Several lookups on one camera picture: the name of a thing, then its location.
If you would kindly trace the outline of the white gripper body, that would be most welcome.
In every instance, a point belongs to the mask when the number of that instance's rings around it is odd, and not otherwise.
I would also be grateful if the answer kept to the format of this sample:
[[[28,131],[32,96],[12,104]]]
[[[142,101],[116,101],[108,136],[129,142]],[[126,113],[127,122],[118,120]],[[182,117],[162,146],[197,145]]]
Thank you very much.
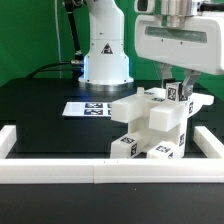
[[[163,27],[161,22],[160,16],[137,17],[135,50],[139,57],[224,74],[224,17],[188,17],[183,29]]]

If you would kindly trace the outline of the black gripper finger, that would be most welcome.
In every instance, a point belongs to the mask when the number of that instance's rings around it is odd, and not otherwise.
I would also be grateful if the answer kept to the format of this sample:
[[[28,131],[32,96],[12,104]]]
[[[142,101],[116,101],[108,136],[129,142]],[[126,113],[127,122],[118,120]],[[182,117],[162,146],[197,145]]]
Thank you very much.
[[[193,93],[193,86],[200,76],[200,72],[191,69],[184,70],[185,78],[181,83],[180,96],[183,100],[187,100]]]
[[[168,83],[172,83],[174,81],[174,78],[172,76],[172,66],[170,64],[166,63],[160,63],[159,64],[161,77],[162,77],[162,87],[166,88],[166,85]]]

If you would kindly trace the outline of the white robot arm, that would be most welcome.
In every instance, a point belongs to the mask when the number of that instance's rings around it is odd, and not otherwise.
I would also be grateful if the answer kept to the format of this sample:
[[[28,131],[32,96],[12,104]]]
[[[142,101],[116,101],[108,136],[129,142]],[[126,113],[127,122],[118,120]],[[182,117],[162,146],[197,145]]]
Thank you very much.
[[[124,53],[124,14],[115,0],[86,0],[90,50],[81,82],[92,87],[131,82]],[[182,96],[193,92],[201,73],[224,74],[224,2],[212,0],[135,0],[134,46],[139,57],[160,63],[162,79],[173,66],[185,69]]]

